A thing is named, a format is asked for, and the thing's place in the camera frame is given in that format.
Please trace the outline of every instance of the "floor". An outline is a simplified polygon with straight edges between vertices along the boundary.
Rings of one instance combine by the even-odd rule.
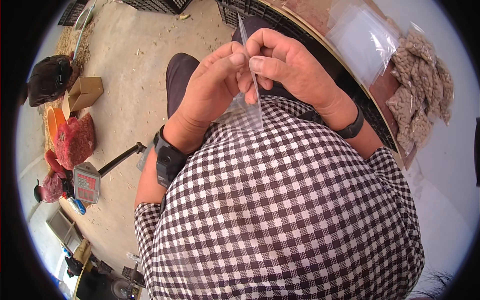
[[[165,74],[170,58],[185,52],[198,60],[227,43],[232,29],[222,23],[213,0],[193,0],[191,16],[142,12],[127,4],[98,0],[84,76],[102,77],[104,93],[89,111],[97,147],[88,161],[97,169],[141,142],[144,145],[167,121]],[[101,181],[101,198],[84,216],[60,204],[93,245],[93,253],[121,274],[133,267],[127,252],[138,253],[133,229],[133,201],[140,171],[133,155]]]

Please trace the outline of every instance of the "orange basin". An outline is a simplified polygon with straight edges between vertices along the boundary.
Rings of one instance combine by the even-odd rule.
[[[65,123],[65,117],[61,108],[53,108],[51,106],[47,109],[47,126],[48,134],[53,144],[55,144],[55,134],[60,124]]]

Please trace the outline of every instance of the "black wristwatch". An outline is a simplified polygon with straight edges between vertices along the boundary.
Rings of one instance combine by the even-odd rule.
[[[358,111],[357,118],[355,119],[355,121],[350,125],[348,125],[347,127],[345,127],[344,129],[335,131],[338,135],[340,135],[342,139],[351,139],[356,137],[363,126],[363,113],[360,107],[357,105],[357,103],[355,103],[355,105],[357,106],[357,111]]]
[[[170,145],[163,138],[163,128],[155,134],[153,143],[155,145],[156,159],[156,177],[158,184],[168,188],[175,177],[185,166],[185,162],[190,155],[185,155],[179,149]]]

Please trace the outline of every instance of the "metal bowl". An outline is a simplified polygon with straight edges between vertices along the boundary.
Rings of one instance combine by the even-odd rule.
[[[80,30],[82,29],[84,23],[85,23],[85,19],[87,19],[87,15],[88,15],[88,12],[90,11],[90,9],[86,9],[84,10],[77,18],[77,21],[75,22],[75,24],[73,25],[73,28],[75,30]],[[87,24],[90,23],[90,21],[92,20],[93,18],[93,12],[88,16],[88,19],[87,19]]]

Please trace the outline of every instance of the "wall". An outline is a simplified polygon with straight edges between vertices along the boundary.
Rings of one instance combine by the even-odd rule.
[[[60,16],[61,14],[54,20],[55,25],[47,32],[34,64],[53,55],[62,31],[62,26],[56,26]],[[55,271],[59,258],[63,256],[63,251],[60,242],[46,224],[46,220],[52,217],[59,204],[38,204],[33,197],[36,180],[39,179],[41,184],[48,172],[43,158],[45,132],[42,114],[43,106],[32,108],[27,102],[20,107],[15,143],[15,163],[21,205],[25,219],[28,221],[32,241],[46,269],[58,276]]]
[[[415,199],[425,268],[415,290],[432,287],[435,271],[454,274],[470,246],[479,221],[479,190],[473,164],[475,118],[479,116],[479,86],[467,53],[454,28],[432,0],[374,0],[403,30],[410,21],[433,42],[455,82],[452,119],[436,122],[433,134],[404,172]]]

